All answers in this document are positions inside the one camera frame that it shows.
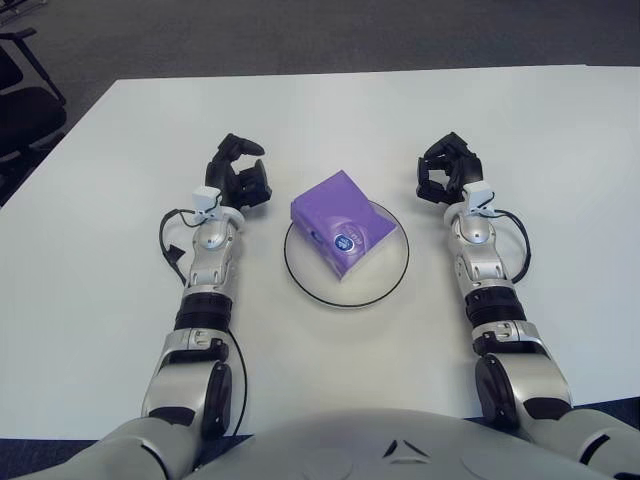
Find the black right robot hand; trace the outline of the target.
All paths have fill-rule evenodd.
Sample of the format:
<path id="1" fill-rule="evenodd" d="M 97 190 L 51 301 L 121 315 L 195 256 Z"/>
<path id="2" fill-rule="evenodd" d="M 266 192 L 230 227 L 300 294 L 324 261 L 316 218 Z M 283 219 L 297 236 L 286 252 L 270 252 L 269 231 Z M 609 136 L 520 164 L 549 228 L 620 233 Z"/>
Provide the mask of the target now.
<path id="1" fill-rule="evenodd" d="M 432 171 L 442 171 L 445 185 L 430 179 Z M 451 132 L 434 143 L 417 165 L 416 195 L 432 203 L 452 205 L 463 201 L 463 187 L 483 180 L 481 160 L 467 143 Z"/>

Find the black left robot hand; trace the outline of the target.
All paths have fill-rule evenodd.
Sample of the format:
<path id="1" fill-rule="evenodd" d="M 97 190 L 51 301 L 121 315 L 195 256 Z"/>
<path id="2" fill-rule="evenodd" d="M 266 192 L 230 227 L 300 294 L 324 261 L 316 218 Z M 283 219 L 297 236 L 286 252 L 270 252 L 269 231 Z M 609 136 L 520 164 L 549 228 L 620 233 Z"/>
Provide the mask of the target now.
<path id="1" fill-rule="evenodd" d="M 259 144 L 231 133 L 227 134 L 207 165 L 205 185 L 220 190 L 220 203 L 236 210 L 255 207 L 269 201 L 272 190 L 260 159 L 264 154 L 265 150 Z M 255 156 L 257 160 L 252 167 L 235 172 L 232 163 L 243 155 Z"/>

